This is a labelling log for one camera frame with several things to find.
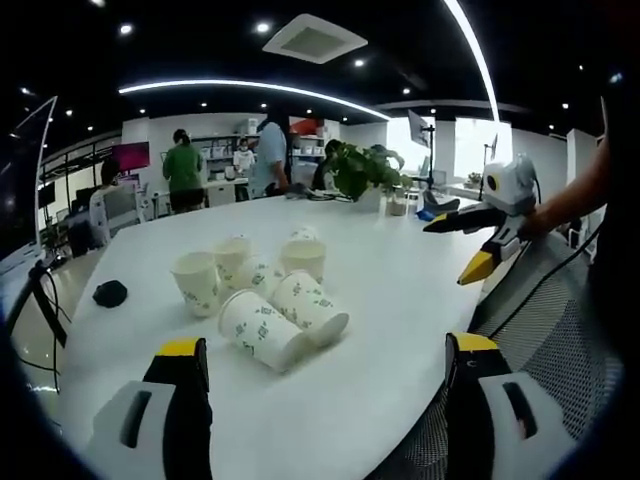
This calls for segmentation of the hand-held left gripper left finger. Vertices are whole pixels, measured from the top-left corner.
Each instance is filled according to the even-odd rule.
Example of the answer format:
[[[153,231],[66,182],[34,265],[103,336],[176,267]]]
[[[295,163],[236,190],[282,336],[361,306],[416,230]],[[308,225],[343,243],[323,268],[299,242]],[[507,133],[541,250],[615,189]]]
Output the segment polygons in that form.
[[[87,459],[105,479],[210,479],[206,340],[172,340],[95,415]]]

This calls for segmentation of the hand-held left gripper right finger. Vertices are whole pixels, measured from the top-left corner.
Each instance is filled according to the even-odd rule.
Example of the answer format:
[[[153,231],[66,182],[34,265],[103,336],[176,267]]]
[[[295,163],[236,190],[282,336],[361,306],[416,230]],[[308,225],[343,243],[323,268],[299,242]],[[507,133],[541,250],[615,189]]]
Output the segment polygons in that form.
[[[546,479],[574,449],[560,405],[492,340],[446,335],[448,479]]]

